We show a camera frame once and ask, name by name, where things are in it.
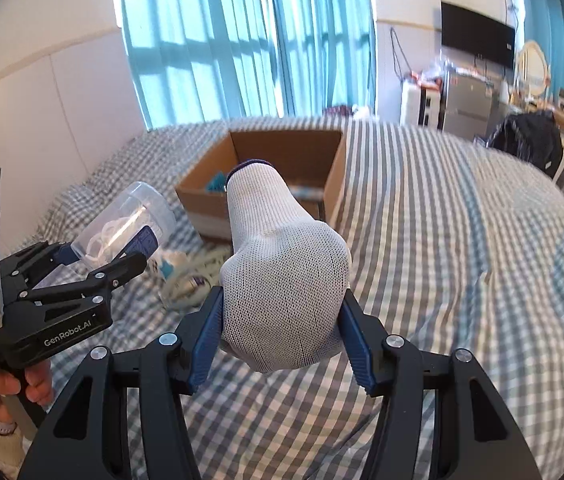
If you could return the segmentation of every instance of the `metal screw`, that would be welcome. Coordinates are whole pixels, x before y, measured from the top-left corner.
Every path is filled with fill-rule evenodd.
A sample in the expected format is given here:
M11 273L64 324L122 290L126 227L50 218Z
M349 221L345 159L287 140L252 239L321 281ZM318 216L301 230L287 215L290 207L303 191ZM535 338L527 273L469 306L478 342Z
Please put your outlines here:
M102 359L106 357L106 354L108 354L108 350L106 350L103 346L96 346L90 351L90 356L93 359Z
M462 363L467 363L473 359L473 354L464 348L460 348L456 351L456 359Z
M390 335L386 338L386 344L393 348L402 348L404 346L404 338L399 335Z
M166 332L159 336L159 344L164 346L173 346L177 343L177 336L174 333Z

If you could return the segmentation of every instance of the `white appliance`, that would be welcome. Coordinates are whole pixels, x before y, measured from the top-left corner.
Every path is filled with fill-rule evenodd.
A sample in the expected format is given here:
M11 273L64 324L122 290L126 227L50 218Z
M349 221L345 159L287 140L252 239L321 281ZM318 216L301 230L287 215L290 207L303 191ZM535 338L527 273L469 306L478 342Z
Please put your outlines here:
M415 83L402 84L399 124L437 129L440 117L441 95L437 90L421 88Z

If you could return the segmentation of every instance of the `human hand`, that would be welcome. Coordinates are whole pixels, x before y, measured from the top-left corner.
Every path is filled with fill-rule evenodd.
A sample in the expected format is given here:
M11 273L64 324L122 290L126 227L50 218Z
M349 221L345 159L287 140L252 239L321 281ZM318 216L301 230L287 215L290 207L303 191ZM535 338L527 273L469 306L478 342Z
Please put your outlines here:
M52 402L52 377L50 375L50 361L42 361L35 366L27 368L25 373L26 382L26 397L31 402L36 402L41 406L47 406ZM19 393L22 385L11 374L0 370L0 396L2 395L16 395ZM0 422L10 423L13 417L8 413L8 410L0 397Z

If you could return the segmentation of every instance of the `black bag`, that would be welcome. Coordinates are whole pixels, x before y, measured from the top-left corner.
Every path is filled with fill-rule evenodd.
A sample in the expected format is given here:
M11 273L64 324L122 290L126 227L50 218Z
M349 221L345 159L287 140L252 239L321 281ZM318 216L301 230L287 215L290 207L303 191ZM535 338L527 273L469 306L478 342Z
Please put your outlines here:
M562 160L560 130L548 110L507 116L486 145L530 162L550 178Z

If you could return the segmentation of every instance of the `bed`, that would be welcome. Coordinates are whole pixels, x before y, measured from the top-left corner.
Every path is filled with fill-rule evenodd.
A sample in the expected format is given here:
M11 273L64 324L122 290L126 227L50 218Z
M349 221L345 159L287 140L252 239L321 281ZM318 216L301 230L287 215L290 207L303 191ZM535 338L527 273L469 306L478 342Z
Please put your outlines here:
M347 176L336 229L351 288L388 332L420 349L471 349L508 404L545 480L564 471L564 195L504 153L418 128L337 117L258 118L174 126L132 140L81 186L61 193L35 238L72 240L135 180L172 204L168 248L209 250L174 185L229 129L341 128ZM75 264L58 281L84 276ZM177 326L147 273L113 297L113 326L52 360L59 390L96 345L126 351ZM415 477L425 478L433 396L424 400ZM252 372L219 351L209 380L183 397L206 479L358 478L380 402L359 388L344 354L301 370ZM133 472L145 479L136 391L129 392Z

